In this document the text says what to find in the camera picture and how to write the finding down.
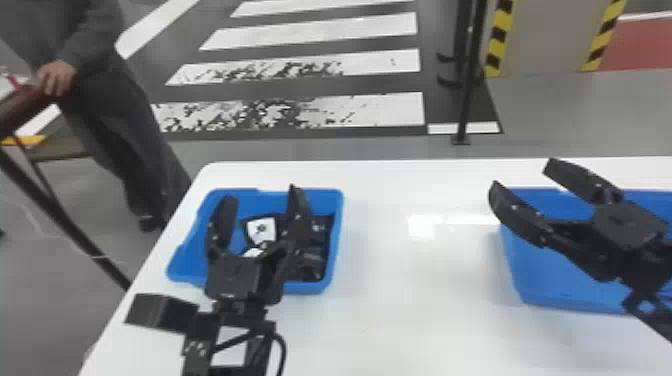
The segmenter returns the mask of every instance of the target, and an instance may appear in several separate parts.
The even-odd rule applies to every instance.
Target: gray pants
[[[163,139],[145,92],[115,56],[80,78],[59,107],[86,150],[124,183],[136,215],[173,214],[191,180]]]

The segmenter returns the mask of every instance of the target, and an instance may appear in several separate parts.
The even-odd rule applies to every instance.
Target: white table
[[[672,158],[578,159],[624,188],[672,189]],[[271,308],[289,344],[287,376],[670,375],[672,344],[629,317],[523,305],[486,192],[548,186],[545,160],[216,163],[205,167],[81,371],[179,375],[183,337],[123,323],[136,293],[198,302],[170,258],[218,187],[333,187],[345,209],[334,280]],[[242,349],[223,355],[241,359]],[[277,349],[269,374],[275,373]]]

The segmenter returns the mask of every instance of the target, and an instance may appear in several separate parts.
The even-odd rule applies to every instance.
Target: robotic arm
[[[562,253],[596,281],[629,287],[625,310],[672,342],[672,309],[657,295],[672,278],[667,221],[625,200],[621,189],[581,166],[550,159],[544,175],[594,205],[593,216],[546,218],[495,181],[488,198],[497,218],[529,243]]]
[[[237,211],[238,200],[225,196],[208,223],[204,244],[208,277],[204,292],[214,301],[211,312],[197,312],[197,305],[171,297],[138,294],[126,320],[183,333],[184,376],[265,376],[274,341],[281,350],[277,375],[284,370],[287,345],[276,332],[275,322],[266,319],[266,307],[282,300],[285,281],[297,268],[312,265],[310,257],[304,257],[313,234],[312,210],[304,192],[290,186],[286,230],[277,241],[265,245],[261,253],[249,255],[234,254],[228,249]],[[247,332],[217,343],[222,327]],[[240,344],[246,345],[242,365],[212,366],[216,353]]]

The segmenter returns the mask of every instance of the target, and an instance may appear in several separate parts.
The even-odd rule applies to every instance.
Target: crosswalk marking
[[[427,124],[429,134],[456,134],[458,123]],[[467,124],[467,133],[499,133],[499,124],[496,121],[470,121]]]
[[[306,77],[339,77],[420,71],[417,49],[185,64],[166,85],[200,85]]]
[[[422,93],[152,105],[164,132],[424,126]]]
[[[219,29],[201,50],[263,47],[417,34],[414,12]]]
[[[232,18],[296,13],[311,10],[348,8],[365,5],[403,3],[413,0],[266,0],[245,1],[231,14]]]

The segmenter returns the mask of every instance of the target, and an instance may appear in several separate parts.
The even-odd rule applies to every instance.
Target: person
[[[117,0],[0,0],[0,38],[35,71],[93,158],[119,177],[145,230],[165,223],[191,180],[114,44]]]

